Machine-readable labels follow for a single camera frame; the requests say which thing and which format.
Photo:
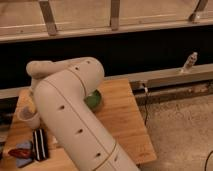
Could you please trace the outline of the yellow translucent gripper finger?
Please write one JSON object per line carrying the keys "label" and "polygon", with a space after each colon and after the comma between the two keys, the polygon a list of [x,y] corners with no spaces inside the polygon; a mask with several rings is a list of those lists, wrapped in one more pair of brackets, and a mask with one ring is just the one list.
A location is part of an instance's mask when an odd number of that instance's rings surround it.
{"label": "yellow translucent gripper finger", "polygon": [[36,106],[33,100],[33,94],[31,92],[27,93],[27,107],[31,113],[36,112]]}

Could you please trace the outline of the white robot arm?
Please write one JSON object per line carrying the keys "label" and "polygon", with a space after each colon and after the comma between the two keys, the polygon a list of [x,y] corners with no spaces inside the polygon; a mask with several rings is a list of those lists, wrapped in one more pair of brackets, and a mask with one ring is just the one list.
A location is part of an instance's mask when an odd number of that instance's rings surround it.
{"label": "white robot arm", "polygon": [[85,103],[104,79],[97,59],[31,61],[26,72],[38,114],[79,171],[139,171]]}

